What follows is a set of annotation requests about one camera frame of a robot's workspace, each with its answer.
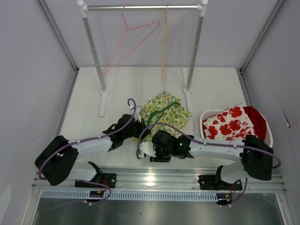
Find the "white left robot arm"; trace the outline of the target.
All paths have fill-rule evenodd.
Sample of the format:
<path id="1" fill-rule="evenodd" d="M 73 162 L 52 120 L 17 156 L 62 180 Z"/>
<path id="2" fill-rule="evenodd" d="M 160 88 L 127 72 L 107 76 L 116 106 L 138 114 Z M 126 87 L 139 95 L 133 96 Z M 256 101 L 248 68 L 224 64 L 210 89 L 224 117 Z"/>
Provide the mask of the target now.
<path id="1" fill-rule="evenodd" d="M 100 152 L 109 152 L 123 145 L 129 138 L 137 138 L 146 127 L 144 119 L 124 114 L 100 136 L 70 141 L 55 137 L 35 160 L 38 177 L 56 186 L 65 180 L 75 180 L 75 186 L 98 187 L 105 184 L 105 176 L 93 162 L 79 163 L 78 159 Z"/>

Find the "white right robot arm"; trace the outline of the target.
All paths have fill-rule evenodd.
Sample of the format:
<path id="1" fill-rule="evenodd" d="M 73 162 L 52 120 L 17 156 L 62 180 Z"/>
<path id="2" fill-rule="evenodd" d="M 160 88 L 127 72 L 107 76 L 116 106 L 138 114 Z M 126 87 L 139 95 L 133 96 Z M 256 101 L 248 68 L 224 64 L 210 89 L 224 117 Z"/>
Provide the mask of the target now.
<path id="1" fill-rule="evenodd" d="M 219 189 L 225 189 L 247 177 L 257 180 L 271 180 L 272 177 L 274 151 L 253 135 L 246 135 L 240 141 L 226 141 L 201 139 L 192 135 L 176 138 L 159 130 L 151 142 L 156 152 L 156 162 L 169 162 L 171 158 L 201 157 L 231 160 L 232 164 L 217 168 L 214 184 Z"/>

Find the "lemon print skirt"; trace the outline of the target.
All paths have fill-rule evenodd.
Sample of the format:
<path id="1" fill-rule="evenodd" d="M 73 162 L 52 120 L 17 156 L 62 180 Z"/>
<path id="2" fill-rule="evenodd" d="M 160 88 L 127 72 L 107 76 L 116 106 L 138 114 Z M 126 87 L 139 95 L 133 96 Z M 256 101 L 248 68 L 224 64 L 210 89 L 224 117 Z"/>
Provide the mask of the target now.
<path id="1" fill-rule="evenodd" d="M 141 106 L 144 108 L 142 119 L 147 125 L 147 120 L 152 112 L 162 110 L 175 101 L 180 103 L 180 106 L 174 105 L 170 109 L 164 111 L 163 116 L 157 122 L 157 125 L 150 128 L 151 134 L 142 138 L 141 142 L 151 142 L 154 134 L 159 130 L 166 131 L 175 137 L 180 135 L 177 130 L 182 130 L 187 125 L 192 113 L 182 106 L 179 98 L 166 91 L 160 93 L 151 100 L 145 101 L 145 103 Z M 151 124 L 154 124 L 159 116 L 160 115 L 156 115 L 152 119 Z"/>

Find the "green hanger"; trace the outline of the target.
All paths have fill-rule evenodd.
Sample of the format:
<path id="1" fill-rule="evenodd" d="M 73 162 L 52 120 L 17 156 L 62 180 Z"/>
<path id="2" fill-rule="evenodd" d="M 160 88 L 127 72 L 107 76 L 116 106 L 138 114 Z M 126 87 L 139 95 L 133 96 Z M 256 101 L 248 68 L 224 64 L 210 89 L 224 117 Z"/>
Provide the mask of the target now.
<path id="1" fill-rule="evenodd" d="M 170 108 L 171 108 L 172 106 L 174 106 L 174 105 L 175 105 L 175 106 L 180 106 L 180 103 L 178 103 L 178 102 L 175 101 L 175 102 L 169 104 L 167 107 L 163 108 L 162 110 L 156 110 L 156 111 L 152 112 L 152 113 L 150 114 L 148 120 L 147 120 L 147 126 L 149 126 L 149 125 L 151 124 L 152 119 L 153 119 L 156 115 L 160 115 L 159 118 L 158 118 L 158 119 L 156 120 L 156 122 L 155 122 L 155 123 L 157 123 L 157 122 L 160 120 L 160 118 L 163 116 L 164 111 L 170 109 Z M 139 153 L 139 150 L 137 149 L 137 150 L 136 150 L 136 157 L 137 157 L 137 159 L 141 159 L 142 156 L 143 156 L 143 153 Z"/>

